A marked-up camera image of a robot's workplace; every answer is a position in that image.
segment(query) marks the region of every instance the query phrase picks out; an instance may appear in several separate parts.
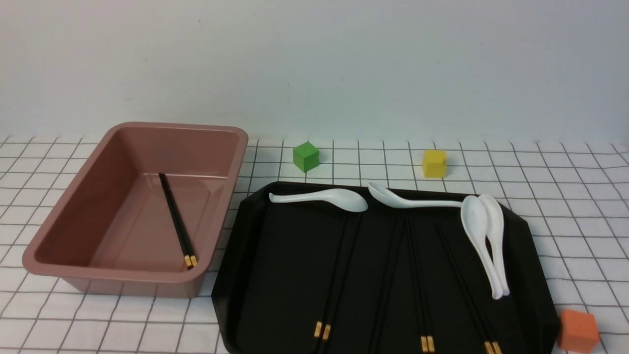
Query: white grid tablecloth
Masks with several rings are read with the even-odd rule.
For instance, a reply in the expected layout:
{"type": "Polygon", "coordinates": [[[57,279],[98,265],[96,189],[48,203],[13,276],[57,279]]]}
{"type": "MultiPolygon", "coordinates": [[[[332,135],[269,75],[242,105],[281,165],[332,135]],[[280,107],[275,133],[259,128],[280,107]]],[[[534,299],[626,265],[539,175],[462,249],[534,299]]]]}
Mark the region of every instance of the white grid tablecloth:
{"type": "Polygon", "coordinates": [[[0,354],[226,353],[209,297],[237,212],[273,181],[488,193],[531,228],[558,311],[596,316],[594,353],[629,350],[629,147],[558,142],[312,140],[321,165],[292,163],[301,141],[251,139],[225,226],[195,299],[84,295],[27,274],[21,256],[99,137],[0,137],[0,354]],[[425,149],[448,175],[427,179],[425,149]]]}

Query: white wall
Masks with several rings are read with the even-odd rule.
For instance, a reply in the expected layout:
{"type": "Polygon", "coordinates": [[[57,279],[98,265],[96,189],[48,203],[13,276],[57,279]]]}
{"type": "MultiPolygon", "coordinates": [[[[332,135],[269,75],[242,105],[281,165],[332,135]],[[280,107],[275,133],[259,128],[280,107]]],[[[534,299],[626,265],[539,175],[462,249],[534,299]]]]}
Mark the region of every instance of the white wall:
{"type": "Polygon", "coordinates": [[[0,0],[0,130],[629,140],[627,0],[0,0]]]}

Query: green cube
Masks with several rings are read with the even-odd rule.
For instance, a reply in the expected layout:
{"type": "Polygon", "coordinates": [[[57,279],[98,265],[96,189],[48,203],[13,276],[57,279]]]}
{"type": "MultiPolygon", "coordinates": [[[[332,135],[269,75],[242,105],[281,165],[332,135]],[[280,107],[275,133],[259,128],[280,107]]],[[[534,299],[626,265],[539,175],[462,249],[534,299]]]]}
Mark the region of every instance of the green cube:
{"type": "Polygon", "coordinates": [[[319,166],[319,150],[310,142],[305,142],[293,148],[292,163],[301,171],[308,172],[319,166]]]}

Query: yellow cube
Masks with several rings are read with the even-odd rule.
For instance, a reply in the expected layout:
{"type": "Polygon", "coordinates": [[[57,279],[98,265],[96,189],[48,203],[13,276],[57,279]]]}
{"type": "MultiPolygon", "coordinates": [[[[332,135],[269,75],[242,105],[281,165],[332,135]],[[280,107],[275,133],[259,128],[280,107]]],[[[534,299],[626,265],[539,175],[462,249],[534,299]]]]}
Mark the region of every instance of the yellow cube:
{"type": "Polygon", "coordinates": [[[445,173],[447,171],[447,166],[445,165],[445,151],[424,151],[424,159],[421,162],[421,168],[424,170],[425,178],[445,177],[445,173]]]}

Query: wooden block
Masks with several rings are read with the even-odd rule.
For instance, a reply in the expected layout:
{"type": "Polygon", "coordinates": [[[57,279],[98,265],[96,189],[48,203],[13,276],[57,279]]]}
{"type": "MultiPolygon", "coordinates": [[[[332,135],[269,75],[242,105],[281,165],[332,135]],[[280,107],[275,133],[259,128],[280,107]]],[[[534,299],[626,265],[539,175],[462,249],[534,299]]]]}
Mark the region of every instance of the wooden block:
{"type": "Polygon", "coordinates": [[[594,315],[567,309],[560,318],[559,348],[577,353],[592,352],[600,341],[594,315]]]}
{"type": "Polygon", "coordinates": [[[305,142],[292,150],[292,163],[302,172],[319,166],[319,150],[310,142],[305,142]]]}
{"type": "Polygon", "coordinates": [[[446,156],[443,150],[426,150],[421,168],[426,178],[443,178],[447,172],[446,156]]]}

